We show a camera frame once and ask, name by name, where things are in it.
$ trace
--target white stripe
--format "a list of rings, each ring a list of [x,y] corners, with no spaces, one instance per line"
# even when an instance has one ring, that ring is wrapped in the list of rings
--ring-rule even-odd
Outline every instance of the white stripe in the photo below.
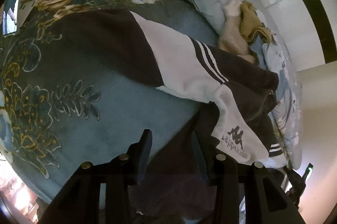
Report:
[[[210,55],[211,60],[212,60],[212,62],[214,64],[214,66],[215,66],[216,71],[219,73],[220,76],[222,76],[226,81],[228,81],[228,79],[224,75],[222,75],[221,72],[219,71],[218,66],[216,65],[216,61],[215,61],[215,59],[213,57],[213,54],[212,54],[212,52],[210,51],[210,49],[208,48],[207,45],[206,45],[206,48],[207,48],[208,54]]]
[[[205,50],[203,49],[203,46],[201,45],[200,42],[196,41],[201,49],[201,53],[203,55],[203,60],[205,61],[207,67],[214,73],[215,76],[217,76],[219,78],[219,80],[222,81],[222,83],[225,83],[225,81],[220,78],[220,76],[214,71],[214,69],[211,67],[211,65],[209,64],[208,60],[207,60],[207,57],[206,57],[206,53],[205,53]]]
[[[276,151],[279,151],[279,150],[281,150],[281,147],[279,147],[279,148],[277,148],[277,149],[270,149],[270,150],[269,150],[269,153],[271,153],[271,152],[276,152]]]

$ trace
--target metal rivet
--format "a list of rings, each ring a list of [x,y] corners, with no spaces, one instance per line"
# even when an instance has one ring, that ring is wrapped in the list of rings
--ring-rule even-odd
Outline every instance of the metal rivet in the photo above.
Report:
[[[254,162],[254,166],[255,166],[256,168],[261,169],[261,168],[263,168],[263,163],[260,162],[260,161],[255,161],[255,162]]]
[[[129,155],[127,153],[122,153],[121,155],[119,155],[118,158],[120,160],[127,160],[127,159],[129,159]]]
[[[83,162],[81,167],[82,169],[89,169],[91,167],[92,163],[89,161]]]
[[[216,155],[216,159],[217,159],[217,160],[220,160],[220,161],[223,161],[223,160],[226,159],[226,156],[223,155],[223,154],[221,154],[221,153],[219,153],[219,154]]]

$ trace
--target yellow cloth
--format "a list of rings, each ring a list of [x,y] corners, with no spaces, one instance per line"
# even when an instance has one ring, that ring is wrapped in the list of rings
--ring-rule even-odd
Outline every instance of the yellow cloth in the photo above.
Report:
[[[261,34],[262,39],[266,43],[270,43],[273,39],[272,32],[264,27],[255,13],[255,7],[248,1],[243,1],[240,5],[242,13],[242,21],[240,24],[240,34],[246,42],[252,42],[255,34]]]

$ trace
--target light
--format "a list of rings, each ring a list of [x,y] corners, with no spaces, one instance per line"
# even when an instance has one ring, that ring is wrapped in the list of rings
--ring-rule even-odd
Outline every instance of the light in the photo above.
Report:
[[[37,220],[37,214],[35,214],[35,216],[33,217],[33,223],[35,223],[36,220]]]
[[[23,187],[17,194],[15,208],[22,210],[29,205],[30,196],[26,187]]]

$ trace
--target kappa logo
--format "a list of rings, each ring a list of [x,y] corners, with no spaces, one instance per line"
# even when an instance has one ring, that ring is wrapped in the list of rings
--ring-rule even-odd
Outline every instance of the kappa logo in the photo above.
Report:
[[[227,132],[227,134],[231,135],[233,141],[235,142],[235,144],[240,144],[241,145],[241,149],[243,150],[243,147],[242,147],[242,135],[243,135],[243,131],[240,131],[240,133],[238,133],[239,130],[240,130],[240,127],[237,126],[235,128],[232,128],[232,130],[230,132]]]

